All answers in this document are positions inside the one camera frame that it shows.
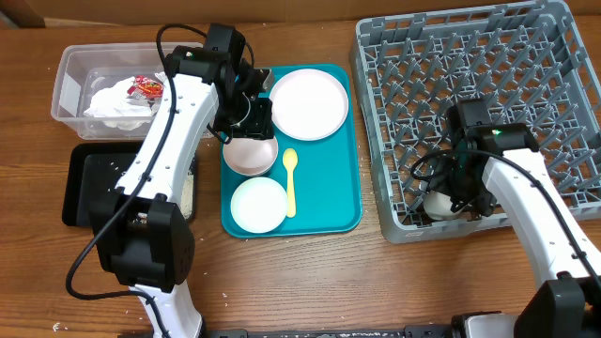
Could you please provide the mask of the small white bowl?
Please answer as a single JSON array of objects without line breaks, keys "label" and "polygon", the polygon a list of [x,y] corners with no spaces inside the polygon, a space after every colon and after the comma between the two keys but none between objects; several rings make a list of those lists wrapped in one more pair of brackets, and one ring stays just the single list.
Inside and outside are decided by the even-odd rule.
[{"label": "small white bowl", "polygon": [[268,177],[245,180],[234,191],[230,211],[244,231],[264,234],[276,229],[286,218],[288,198],[280,183]]}]

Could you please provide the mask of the clear plastic bin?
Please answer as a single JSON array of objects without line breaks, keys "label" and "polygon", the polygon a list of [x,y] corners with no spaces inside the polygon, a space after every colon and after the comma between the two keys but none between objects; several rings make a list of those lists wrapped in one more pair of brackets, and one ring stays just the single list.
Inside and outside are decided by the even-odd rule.
[{"label": "clear plastic bin", "polygon": [[84,140],[142,140],[153,118],[146,115],[86,115],[103,89],[135,76],[152,80],[163,71],[154,42],[72,45],[57,70],[51,116]]}]

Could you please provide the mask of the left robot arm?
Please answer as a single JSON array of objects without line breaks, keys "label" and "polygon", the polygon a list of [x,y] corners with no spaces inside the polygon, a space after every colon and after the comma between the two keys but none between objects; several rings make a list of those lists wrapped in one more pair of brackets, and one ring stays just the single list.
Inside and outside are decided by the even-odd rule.
[{"label": "left robot arm", "polygon": [[156,337],[203,337],[187,277],[195,239],[180,209],[183,186],[205,131],[221,143],[274,136],[269,69],[243,55],[252,49],[233,26],[213,23],[202,47],[177,46],[158,54],[166,75],[161,103],[142,146],[116,186],[89,206],[94,237],[69,269],[92,250],[103,270],[124,285],[107,298],[134,296],[145,307]]}]

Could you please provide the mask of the large white plate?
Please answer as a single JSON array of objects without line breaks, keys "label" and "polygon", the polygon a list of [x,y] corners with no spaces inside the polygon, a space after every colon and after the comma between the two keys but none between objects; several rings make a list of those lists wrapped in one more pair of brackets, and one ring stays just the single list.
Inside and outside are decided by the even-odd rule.
[{"label": "large white plate", "polygon": [[300,141],[318,141],[344,124],[349,98],[343,85],[318,69],[298,69],[270,91],[272,121],[283,134]]}]

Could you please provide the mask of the yellow plastic spoon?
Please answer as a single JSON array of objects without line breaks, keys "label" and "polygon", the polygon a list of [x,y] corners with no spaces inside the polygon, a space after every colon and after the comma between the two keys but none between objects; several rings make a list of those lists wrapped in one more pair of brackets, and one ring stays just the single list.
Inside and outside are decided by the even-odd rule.
[{"label": "yellow plastic spoon", "polygon": [[296,194],[295,194],[295,183],[294,183],[294,171],[298,165],[298,155],[295,149],[288,148],[283,153],[283,166],[286,169],[286,194],[288,200],[288,208],[286,217],[293,218],[297,214],[296,205]]}]

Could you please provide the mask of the teal plastic tray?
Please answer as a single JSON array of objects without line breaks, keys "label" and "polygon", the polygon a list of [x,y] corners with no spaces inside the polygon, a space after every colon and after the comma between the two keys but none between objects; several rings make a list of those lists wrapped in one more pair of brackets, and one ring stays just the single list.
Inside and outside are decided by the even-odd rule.
[{"label": "teal plastic tray", "polygon": [[347,73],[334,64],[281,66],[272,69],[275,83],[298,69],[323,70],[336,78],[347,91],[349,110],[342,127],[318,141],[293,139],[273,123],[279,151],[268,177],[286,185],[282,156],[286,149],[295,149],[299,158],[294,171],[297,214],[265,233],[265,238],[347,232],[362,216],[360,170]]}]

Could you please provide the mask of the white bowl with food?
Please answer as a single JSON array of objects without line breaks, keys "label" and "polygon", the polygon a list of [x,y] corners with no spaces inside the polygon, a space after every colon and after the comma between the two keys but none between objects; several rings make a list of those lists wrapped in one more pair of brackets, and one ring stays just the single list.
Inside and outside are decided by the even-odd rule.
[{"label": "white bowl with food", "polygon": [[234,172],[256,177],[266,174],[278,157],[279,145],[275,137],[267,140],[235,138],[223,147],[223,159]]}]

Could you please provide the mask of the white plastic cup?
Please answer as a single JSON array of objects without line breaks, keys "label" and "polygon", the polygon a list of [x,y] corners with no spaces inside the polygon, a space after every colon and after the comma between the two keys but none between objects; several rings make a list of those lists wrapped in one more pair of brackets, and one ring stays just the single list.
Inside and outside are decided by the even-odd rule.
[{"label": "white plastic cup", "polygon": [[451,211],[451,198],[441,192],[431,191],[424,196],[423,208],[426,215],[434,221],[457,219],[459,211]]}]

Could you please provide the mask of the red foil snack wrapper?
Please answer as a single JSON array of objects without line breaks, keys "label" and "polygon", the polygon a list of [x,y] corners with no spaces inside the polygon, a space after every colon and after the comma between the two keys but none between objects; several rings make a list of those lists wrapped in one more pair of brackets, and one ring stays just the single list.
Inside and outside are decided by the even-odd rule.
[{"label": "red foil snack wrapper", "polygon": [[127,90],[128,95],[137,100],[160,99],[162,92],[162,83],[142,75],[135,76],[131,87]]}]

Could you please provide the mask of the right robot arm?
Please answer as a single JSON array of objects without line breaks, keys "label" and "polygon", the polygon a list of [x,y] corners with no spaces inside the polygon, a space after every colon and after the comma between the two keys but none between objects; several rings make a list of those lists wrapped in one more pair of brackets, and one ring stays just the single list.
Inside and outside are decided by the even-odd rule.
[{"label": "right robot arm", "polygon": [[537,291],[519,315],[460,315],[462,337],[597,337],[600,252],[560,197],[539,145],[523,123],[493,124],[482,100],[446,112],[452,152],[438,188],[443,215],[501,207],[532,265]]}]

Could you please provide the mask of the white rice pile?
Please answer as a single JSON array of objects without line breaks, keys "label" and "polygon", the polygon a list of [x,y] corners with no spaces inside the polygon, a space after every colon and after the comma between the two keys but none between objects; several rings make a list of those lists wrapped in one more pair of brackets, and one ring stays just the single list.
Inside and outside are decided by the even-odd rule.
[{"label": "white rice pile", "polygon": [[193,217],[194,213],[195,173],[196,160],[193,160],[184,180],[180,203],[180,210],[187,222]]}]

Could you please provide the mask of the white napkin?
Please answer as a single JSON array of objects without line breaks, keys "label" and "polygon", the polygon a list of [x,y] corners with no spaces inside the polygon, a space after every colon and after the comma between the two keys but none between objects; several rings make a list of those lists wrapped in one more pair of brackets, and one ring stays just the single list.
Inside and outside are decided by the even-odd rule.
[{"label": "white napkin", "polygon": [[98,91],[92,96],[83,115],[102,118],[107,127],[124,131],[132,131],[147,123],[158,112],[161,99],[137,100],[130,97],[127,90],[131,87],[134,77]]}]

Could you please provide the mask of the grey dishwasher rack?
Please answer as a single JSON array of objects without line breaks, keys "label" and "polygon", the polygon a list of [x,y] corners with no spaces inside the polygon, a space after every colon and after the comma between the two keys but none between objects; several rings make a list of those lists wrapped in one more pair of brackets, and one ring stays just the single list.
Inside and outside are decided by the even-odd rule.
[{"label": "grey dishwasher rack", "polygon": [[528,1],[367,18],[350,57],[383,237],[464,237],[505,214],[430,220],[410,166],[449,146],[445,113],[481,99],[496,124],[522,122],[578,220],[600,215],[600,83],[569,7]]}]

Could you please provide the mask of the black plastic tray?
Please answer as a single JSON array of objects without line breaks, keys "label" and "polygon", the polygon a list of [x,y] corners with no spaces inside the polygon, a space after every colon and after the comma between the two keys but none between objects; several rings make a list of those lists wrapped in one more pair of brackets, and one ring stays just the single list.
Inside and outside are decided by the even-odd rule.
[{"label": "black plastic tray", "polygon": [[70,156],[62,209],[66,226],[89,227],[89,203],[110,192],[131,166],[142,141],[83,143]]}]

